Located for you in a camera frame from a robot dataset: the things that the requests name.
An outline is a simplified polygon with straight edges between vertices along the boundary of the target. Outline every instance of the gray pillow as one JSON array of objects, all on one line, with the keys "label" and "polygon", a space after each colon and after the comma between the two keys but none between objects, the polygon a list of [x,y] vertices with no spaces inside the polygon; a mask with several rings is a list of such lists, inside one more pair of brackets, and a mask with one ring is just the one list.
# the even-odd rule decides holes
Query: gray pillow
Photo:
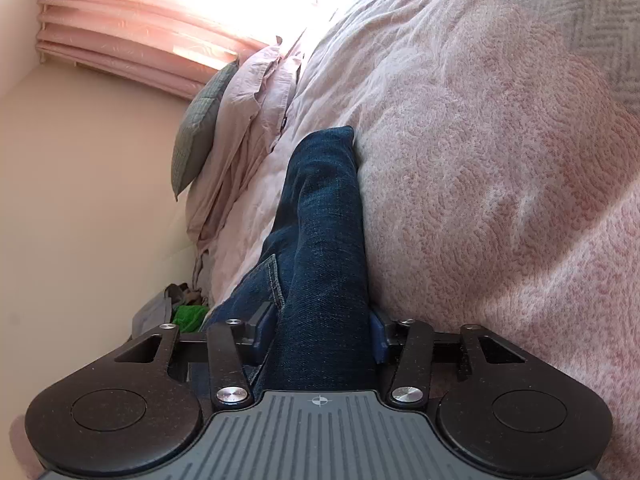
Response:
[{"label": "gray pillow", "polygon": [[171,186],[178,195],[195,179],[213,146],[216,118],[220,100],[239,63],[229,63],[194,97],[182,118],[175,136],[174,156],[171,160]]}]

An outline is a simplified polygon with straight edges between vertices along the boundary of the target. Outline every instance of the pink pillowcase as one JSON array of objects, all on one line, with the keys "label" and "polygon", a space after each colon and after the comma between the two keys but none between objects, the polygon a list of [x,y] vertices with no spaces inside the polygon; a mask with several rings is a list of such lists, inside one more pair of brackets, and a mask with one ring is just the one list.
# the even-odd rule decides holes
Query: pink pillowcase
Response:
[{"label": "pink pillowcase", "polygon": [[300,62],[299,57],[283,60],[279,47],[268,46],[243,63],[226,88],[212,149],[187,198],[187,233],[198,256],[215,240],[232,205],[277,142]]}]

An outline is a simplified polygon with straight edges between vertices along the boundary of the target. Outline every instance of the metal screw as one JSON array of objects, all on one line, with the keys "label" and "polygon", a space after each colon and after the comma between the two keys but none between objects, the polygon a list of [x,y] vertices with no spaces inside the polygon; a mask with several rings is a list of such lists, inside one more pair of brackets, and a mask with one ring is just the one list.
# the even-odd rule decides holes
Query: metal screw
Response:
[{"label": "metal screw", "polygon": [[220,388],[216,393],[216,397],[220,402],[225,404],[235,404],[236,402],[242,402],[249,396],[249,393],[244,388],[239,386],[227,386],[226,388]]},{"label": "metal screw", "polygon": [[391,396],[398,402],[418,402],[422,399],[422,391],[413,386],[402,386],[391,392]]}]

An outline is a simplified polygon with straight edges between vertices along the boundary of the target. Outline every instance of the denim seam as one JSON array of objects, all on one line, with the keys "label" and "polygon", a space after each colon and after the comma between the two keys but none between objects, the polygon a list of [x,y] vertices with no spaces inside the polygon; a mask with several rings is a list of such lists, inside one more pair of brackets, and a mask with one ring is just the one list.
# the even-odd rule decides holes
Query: denim seam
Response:
[{"label": "denim seam", "polygon": [[[226,298],[225,301],[230,300],[235,294],[236,291],[238,290],[238,288],[240,287],[240,285],[242,285],[250,276],[253,276],[254,274],[256,274],[257,272],[260,272],[260,270],[264,267],[267,266],[267,275],[269,276],[269,282],[271,283],[271,276],[270,276],[270,260],[273,259],[275,260],[276,255],[272,254],[271,256],[269,256],[266,260],[264,260],[262,263],[257,264],[253,269],[251,269],[248,273],[246,273],[243,277],[242,280],[240,280],[240,283],[238,283],[236,285],[236,288],[234,288],[233,292],[231,293],[231,295]],[[274,296],[273,301],[276,303],[278,303],[278,300],[275,297],[275,293],[273,291],[273,286],[271,286],[271,295]],[[207,312],[207,315],[205,316],[204,320],[202,321],[200,328],[198,329],[199,331],[203,330],[204,326],[209,322],[209,319],[211,318],[211,316],[213,316],[213,313],[218,309],[218,307],[220,305],[222,305],[223,303],[225,303],[225,301],[222,301],[221,303],[217,304],[216,306],[209,306],[209,311]]]},{"label": "denim seam", "polygon": [[251,374],[247,375],[246,380],[248,381],[249,386],[254,386],[255,380],[258,377],[258,374],[260,373],[260,371],[262,370],[262,365],[263,363],[260,363],[259,366],[255,367],[255,370]]},{"label": "denim seam", "polygon": [[284,309],[284,297],[282,295],[282,289],[280,288],[280,280],[278,278],[278,261],[276,255],[272,254],[268,260],[269,269],[269,284],[271,286],[271,295],[276,302],[276,306],[279,311]]}]

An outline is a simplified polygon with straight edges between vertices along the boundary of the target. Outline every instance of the blue jeans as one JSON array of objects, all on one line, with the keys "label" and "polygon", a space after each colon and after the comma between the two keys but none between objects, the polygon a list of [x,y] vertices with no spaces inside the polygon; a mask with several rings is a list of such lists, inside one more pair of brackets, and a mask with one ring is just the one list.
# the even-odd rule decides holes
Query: blue jeans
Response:
[{"label": "blue jeans", "polygon": [[350,126],[321,130],[294,150],[258,264],[206,322],[248,320],[264,301],[278,325],[264,365],[268,390],[375,388],[362,202]]}]

